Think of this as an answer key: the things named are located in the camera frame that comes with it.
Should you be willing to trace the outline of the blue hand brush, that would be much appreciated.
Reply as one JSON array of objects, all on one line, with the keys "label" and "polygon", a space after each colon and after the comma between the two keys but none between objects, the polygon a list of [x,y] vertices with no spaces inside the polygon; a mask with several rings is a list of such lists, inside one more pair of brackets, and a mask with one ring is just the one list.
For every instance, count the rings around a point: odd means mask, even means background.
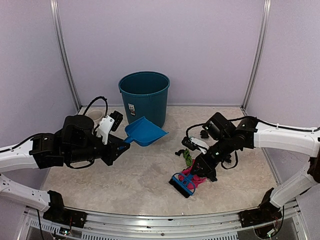
[{"label": "blue hand brush", "polygon": [[192,181],[193,177],[190,173],[185,175],[182,172],[177,172],[172,175],[168,183],[185,198],[189,198],[196,192],[196,185]]}]

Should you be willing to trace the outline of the blue plastic dustpan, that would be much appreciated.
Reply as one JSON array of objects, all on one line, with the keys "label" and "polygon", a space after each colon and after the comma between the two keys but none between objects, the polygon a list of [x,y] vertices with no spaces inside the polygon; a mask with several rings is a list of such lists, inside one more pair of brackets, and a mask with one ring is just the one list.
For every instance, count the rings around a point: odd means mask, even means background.
[{"label": "blue plastic dustpan", "polygon": [[169,133],[144,116],[127,125],[124,130],[127,135],[124,142],[135,142],[141,147],[147,147]]}]

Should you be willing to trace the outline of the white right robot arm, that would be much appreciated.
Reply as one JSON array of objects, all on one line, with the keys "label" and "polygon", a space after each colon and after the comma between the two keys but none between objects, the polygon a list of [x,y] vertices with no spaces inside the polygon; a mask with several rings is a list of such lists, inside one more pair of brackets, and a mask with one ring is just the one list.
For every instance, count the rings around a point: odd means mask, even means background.
[{"label": "white right robot arm", "polygon": [[202,127],[216,141],[206,153],[195,158],[191,174],[216,178],[216,167],[231,153],[243,149],[263,149],[269,154],[274,167],[276,157],[282,157],[280,165],[293,161],[289,167],[291,176],[271,190],[267,202],[256,210],[256,218],[266,222],[289,200],[296,198],[320,183],[320,129],[318,127],[294,127],[270,123],[253,116],[243,116],[234,125],[216,112]]}]

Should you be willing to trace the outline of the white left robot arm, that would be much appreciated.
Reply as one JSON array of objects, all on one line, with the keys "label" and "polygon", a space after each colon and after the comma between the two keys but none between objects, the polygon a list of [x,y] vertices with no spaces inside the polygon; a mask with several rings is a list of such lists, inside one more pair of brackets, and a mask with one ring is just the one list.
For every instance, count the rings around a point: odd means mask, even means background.
[{"label": "white left robot arm", "polygon": [[91,167],[97,159],[111,166],[130,144],[110,134],[118,122],[107,116],[101,123],[95,125],[85,115],[69,115],[56,133],[37,133],[17,145],[2,148],[0,172],[63,166],[81,170]]}]

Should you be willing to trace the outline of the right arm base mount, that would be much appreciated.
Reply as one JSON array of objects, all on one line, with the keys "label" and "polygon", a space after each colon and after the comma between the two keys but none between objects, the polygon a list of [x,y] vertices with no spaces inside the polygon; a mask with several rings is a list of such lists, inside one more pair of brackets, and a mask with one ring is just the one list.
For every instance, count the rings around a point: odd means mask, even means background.
[{"label": "right arm base mount", "polygon": [[264,224],[282,218],[280,208],[271,204],[271,193],[273,190],[274,188],[271,188],[264,194],[257,208],[243,210],[238,213],[242,228]]}]

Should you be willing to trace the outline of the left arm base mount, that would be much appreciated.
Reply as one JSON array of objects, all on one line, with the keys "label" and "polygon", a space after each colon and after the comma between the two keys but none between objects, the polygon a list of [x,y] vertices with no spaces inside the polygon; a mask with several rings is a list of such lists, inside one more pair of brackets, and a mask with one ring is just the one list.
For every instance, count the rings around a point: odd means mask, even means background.
[{"label": "left arm base mount", "polygon": [[43,218],[54,223],[83,229],[87,220],[84,211],[66,208],[62,195],[56,191],[49,190],[49,208],[43,213]]}]

